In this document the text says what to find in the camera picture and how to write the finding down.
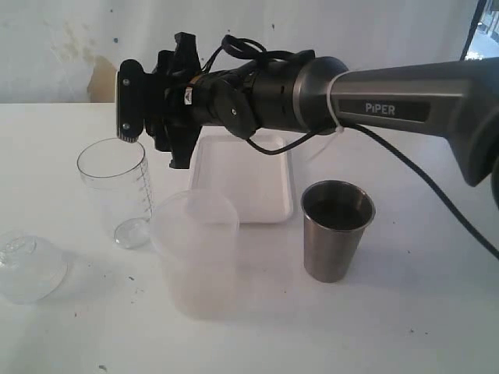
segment transparent plastic cup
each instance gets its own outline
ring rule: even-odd
[[[67,271],[62,252],[48,240],[10,231],[0,236],[0,293],[16,304],[54,291]]]
[[[235,241],[239,219],[223,196],[190,190],[168,198],[150,221],[175,307],[199,319],[233,310],[237,297]]]
[[[108,236],[125,249],[148,242],[153,199],[142,144],[101,140],[87,147],[76,164]]]

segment white tray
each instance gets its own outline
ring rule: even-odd
[[[285,141],[276,135],[252,140],[269,150]],[[232,135],[205,136],[191,167],[191,189],[217,190],[231,200],[241,223],[278,223],[293,213],[288,156],[267,156]]]

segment robotic arm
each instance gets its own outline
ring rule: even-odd
[[[171,168],[189,168],[203,125],[246,140],[261,128],[327,135],[332,110],[346,126],[444,137],[469,185],[492,173],[499,206],[499,58],[348,72],[336,58],[227,35],[201,68],[196,38],[175,41],[150,74],[124,61],[116,95],[118,136],[134,142],[145,128],[157,150],[172,153]],[[248,62],[210,72],[222,50]]]

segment white table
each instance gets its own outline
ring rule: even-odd
[[[36,305],[0,301],[1,373],[499,372],[499,263],[416,175],[352,130],[308,164],[324,139],[292,152],[297,196],[334,178],[376,204],[347,277],[320,284],[306,274],[296,206],[284,224],[242,228],[249,287],[235,318],[179,314],[152,250],[106,239],[76,170],[86,145],[114,136],[114,113],[111,104],[0,105],[0,228],[49,238],[73,258]],[[499,245],[488,180],[468,187],[442,139],[379,133]],[[186,189],[189,172],[142,141],[155,200]]]

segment stainless steel cup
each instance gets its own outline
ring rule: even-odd
[[[318,281],[341,280],[376,210],[359,187],[322,181],[302,195],[305,269]]]

